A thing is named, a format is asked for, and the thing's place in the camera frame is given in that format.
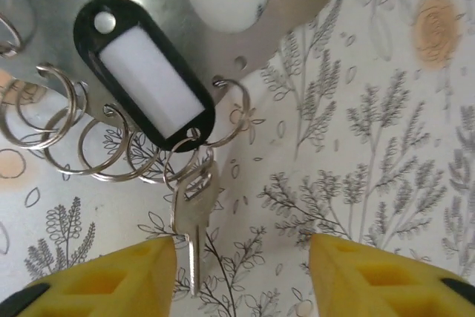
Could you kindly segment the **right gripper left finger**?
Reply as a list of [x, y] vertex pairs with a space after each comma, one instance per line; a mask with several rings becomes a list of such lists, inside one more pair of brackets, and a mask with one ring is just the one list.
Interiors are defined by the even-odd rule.
[[2, 316], [168, 316], [177, 258], [157, 238], [56, 272], [1, 303]]

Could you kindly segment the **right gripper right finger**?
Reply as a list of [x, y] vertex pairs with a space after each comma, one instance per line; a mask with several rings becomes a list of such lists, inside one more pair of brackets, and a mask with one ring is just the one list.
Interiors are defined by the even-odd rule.
[[474, 286], [452, 272], [326, 234], [310, 239], [320, 316], [473, 316]]

